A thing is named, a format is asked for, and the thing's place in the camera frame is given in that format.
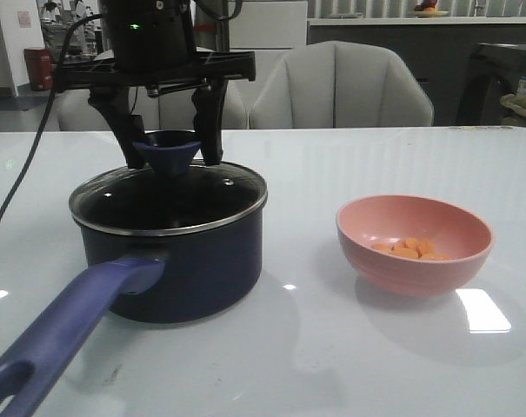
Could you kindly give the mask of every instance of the blue lid handle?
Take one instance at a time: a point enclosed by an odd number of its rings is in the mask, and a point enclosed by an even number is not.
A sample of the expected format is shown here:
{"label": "blue lid handle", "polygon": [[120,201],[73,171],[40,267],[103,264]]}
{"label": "blue lid handle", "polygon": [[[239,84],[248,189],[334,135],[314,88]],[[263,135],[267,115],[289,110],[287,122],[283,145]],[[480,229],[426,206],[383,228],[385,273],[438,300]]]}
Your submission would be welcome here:
{"label": "blue lid handle", "polygon": [[31,416],[119,294],[140,294],[164,263],[121,258],[78,275],[0,357],[0,417]]}

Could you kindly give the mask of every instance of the floor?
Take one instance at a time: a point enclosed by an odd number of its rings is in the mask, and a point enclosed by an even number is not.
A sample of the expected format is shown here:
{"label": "floor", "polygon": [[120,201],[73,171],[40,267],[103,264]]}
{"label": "floor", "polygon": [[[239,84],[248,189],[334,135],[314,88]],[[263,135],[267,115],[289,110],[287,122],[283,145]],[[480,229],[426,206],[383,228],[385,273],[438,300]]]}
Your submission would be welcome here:
{"label": "floor", "polygon": [[[25,96],[0,98],[0,132],[33,132],[43,118],[49,91],[32,91]],[[63,95],[54,99],[45,130],[59,130],[57,112]]]}

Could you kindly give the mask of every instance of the gray chair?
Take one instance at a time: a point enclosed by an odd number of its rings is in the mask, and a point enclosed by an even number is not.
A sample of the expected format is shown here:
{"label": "gray chair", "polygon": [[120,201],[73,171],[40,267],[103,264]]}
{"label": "gray chair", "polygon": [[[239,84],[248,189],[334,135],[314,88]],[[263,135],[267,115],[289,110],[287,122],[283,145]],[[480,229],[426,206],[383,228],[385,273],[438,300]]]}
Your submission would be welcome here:
{"label": "gray chair", "polygon": [[285,53],[250,111],[252,129],[430,126],[433,106],[395,52],[323,42]]}
{"label": "gray chair", "polygon": [[[112,57],[112,51],[98,58]],[[60,130],[110,130],[108,123],[94,108],[89,106],[88,90],[73,90],[64,93],[57,112]],[[158,98],[147,96],[144,87],[139,87],[134,114],[143,117],[147,130],[193,129],[196,113],[191,101],[193,90],[170,93]],[[133,106],[136,89],[130,89],[130,108]],[[228,82],[222,116],[223,129],[247,129],[248,112],[234,81]]]}

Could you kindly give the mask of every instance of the red trash can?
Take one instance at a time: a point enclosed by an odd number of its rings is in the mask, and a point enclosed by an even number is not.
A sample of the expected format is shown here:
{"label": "red trash can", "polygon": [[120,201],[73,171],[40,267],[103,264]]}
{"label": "red trash can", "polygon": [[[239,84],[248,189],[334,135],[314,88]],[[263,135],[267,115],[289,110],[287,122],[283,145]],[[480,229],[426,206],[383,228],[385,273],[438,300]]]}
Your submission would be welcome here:
{"label": "red trash can", "polygon": [[25,63],[29,74],[30,89],[45,91],[52,88],[52,64],[48,48],[25,48]]}

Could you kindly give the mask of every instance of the white table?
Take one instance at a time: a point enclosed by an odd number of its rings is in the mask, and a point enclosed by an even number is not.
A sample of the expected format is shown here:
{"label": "white table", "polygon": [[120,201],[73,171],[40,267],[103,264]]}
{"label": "white table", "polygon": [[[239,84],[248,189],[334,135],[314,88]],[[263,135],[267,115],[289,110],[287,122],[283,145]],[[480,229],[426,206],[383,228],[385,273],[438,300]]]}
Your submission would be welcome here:
{"label": "white table", "polygon": [[[0,133],[0,203],[32,136]],[[182,326],[106,314],[36,415],[526,416],[526,129],[223,136],[225,159],[269,186],[255,288]],[[111,133],[44,135],[0,228],[0,354],[86,267],[70,192],[121,165]],[[494,229],[463,291],[406,299],[356,277],[335,214],[382,193],[452,202]]]}

